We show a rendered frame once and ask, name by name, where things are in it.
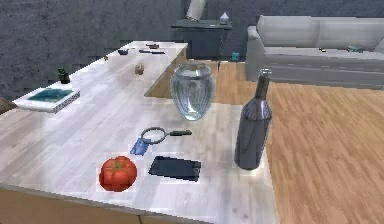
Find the white lamp shade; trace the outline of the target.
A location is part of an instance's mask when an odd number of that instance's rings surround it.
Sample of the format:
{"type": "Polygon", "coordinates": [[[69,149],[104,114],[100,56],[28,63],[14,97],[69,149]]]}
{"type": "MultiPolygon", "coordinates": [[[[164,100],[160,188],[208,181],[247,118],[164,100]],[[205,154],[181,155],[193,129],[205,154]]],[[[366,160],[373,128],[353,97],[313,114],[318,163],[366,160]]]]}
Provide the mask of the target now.
{"type": "Polygon", "coordinates": [[[198,21],[201,19],[204,8],[206,5],[206,0],[191,0],[186,17],[190,20],[198,21]]]}

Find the grey sofa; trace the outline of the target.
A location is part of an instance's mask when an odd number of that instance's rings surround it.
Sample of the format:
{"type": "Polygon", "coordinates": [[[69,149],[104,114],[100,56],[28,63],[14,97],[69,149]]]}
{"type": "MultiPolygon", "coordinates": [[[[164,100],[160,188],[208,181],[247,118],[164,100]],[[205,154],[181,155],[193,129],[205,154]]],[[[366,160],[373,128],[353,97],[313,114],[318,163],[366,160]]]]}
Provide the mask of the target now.
{"type": "Polygon", "coordinates": [[[275,82],[384,90],[384,18],[262,15],[247,33],[248,81],[269,68],[275,82]]]}

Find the clear glass vase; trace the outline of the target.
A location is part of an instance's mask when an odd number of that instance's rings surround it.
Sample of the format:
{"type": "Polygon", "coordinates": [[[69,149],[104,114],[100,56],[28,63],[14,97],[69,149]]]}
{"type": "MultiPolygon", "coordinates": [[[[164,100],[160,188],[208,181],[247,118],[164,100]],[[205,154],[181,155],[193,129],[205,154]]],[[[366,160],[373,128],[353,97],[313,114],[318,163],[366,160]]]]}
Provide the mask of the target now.
{"type": "Polygon", "coordinates": [[[189,121],[201,119],[209,110],[215,94],[215,78],[203,62],[178,65],[170,78],[170,92],[180,114],[189,121]]]}

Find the black smartphone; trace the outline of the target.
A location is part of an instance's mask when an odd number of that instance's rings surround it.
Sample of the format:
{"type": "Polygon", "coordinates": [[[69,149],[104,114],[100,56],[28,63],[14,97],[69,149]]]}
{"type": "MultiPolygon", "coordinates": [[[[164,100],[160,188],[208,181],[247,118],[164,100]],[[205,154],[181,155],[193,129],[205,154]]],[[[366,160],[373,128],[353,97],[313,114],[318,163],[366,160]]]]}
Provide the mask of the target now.
{"type": "Polygon", "coordinates": [[[197,182],[200,175],[199,161],[156,156],[148,171],[151,175],[197,182]]]}

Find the white book with teal cover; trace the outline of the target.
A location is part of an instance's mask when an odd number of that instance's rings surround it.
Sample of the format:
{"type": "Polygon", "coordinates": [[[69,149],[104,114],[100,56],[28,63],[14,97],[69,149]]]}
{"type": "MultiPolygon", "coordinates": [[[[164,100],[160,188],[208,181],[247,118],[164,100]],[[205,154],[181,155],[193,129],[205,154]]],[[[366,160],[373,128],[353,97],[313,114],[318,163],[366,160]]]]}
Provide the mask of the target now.
{"type": "Polygon", "coordinates": [[[79,97],[76,89],[38,88],[13,103],[22,110],[57,113],[79,97]]]}

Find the blue card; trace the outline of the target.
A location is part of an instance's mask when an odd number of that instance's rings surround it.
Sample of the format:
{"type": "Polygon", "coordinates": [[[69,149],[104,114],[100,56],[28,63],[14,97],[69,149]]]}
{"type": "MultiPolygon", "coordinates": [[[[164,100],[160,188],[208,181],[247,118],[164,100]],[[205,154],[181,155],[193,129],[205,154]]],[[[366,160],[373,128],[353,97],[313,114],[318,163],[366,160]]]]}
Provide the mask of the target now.
{"type": "Polygon", "coordinates": [[[134,146],[130,150],[130,153],[133,155],[143,156],[145,154],[145,152],[147,151],[150,143],[151,143],[151,141],[149,139],[138,138],[137,141],[135,142],[134,146]]]}

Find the small dark green figurine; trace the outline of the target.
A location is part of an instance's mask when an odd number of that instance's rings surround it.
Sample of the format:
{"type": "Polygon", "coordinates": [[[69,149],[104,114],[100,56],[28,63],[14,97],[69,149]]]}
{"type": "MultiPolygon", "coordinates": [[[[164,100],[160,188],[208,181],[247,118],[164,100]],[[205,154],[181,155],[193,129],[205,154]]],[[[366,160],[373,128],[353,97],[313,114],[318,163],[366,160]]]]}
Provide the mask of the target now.
{"type": "Polygon", "coordinates": [[[59,80],[62,84],[69,84],[70,83],[70,78],[69,74],[65,71],[64,68],[59,68],[59,80]]]}

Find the dark glass bottle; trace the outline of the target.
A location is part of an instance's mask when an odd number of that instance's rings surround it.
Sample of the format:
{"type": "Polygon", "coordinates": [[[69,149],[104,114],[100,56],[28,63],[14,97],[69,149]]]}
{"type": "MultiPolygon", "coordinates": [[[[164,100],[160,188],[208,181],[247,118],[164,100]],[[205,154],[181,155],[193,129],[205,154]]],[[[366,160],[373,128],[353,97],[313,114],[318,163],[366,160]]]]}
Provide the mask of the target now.
{"type": "Polygon", "coordinates": [[[255,96],[241,111],[234,161],[244,170],[259,167],[265,147],[272,110],[267,101],[267,92],[272,71],[260,70],[255,96]]]}

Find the red tomato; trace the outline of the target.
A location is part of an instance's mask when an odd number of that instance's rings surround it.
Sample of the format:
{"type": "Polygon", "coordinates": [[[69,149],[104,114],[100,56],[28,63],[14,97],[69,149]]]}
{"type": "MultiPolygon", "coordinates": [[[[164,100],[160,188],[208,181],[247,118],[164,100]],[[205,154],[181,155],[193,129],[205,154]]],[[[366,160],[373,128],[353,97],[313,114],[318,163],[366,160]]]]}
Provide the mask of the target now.
{"type": "Polygon", "coordinates": [[[99,183],[106,191],[122,192],[131,187],[137,178],[136,165],[125,156],[105,161],[99,173],[99,183]]]}

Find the pale wooden table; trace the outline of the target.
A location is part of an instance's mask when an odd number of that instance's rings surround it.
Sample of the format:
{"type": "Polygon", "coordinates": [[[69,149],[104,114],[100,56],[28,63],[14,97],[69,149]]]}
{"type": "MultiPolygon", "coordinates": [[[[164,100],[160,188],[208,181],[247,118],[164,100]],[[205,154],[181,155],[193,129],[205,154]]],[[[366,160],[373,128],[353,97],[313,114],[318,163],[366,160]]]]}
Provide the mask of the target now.
{"type": "Polygon", "coordinates": [[[148,97],[185,46],[165,42],[165,54],[152,55],[139,53],[143,45],[131,42],[129,55],[113,52],[73,73],[80,97],[56,114],[14,109],[1,115],[0,187],[177,224],[279,224],[268,162],[254,171],[234,163],[240,107],[214,103],[202,119],[188,121],[172,100],[148,97]],[[139,63],[142,75],[135,73],[139,63]],[[152,126],[192,133],[168,137],[133,157],[138,176],[128,190],[102,189],[102,164],[129,155],[152,126]],[[156,156],[199,161],[198,181],[149,174],[156,156]]]}

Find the dark side table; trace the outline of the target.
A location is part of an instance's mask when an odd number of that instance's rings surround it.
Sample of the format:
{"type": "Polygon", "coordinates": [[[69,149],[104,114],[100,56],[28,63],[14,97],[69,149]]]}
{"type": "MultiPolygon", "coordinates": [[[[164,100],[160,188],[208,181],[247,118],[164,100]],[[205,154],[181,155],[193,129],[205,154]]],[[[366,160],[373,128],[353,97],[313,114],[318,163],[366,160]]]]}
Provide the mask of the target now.
{"type": "Polygon", "coordinates": [[[219,20],[181,19],[172,28],[180,35],[181,40],[188,43],[189,59],[218,61],[223,56],[225,35],[232,29],[232,24],[219,20]]]}

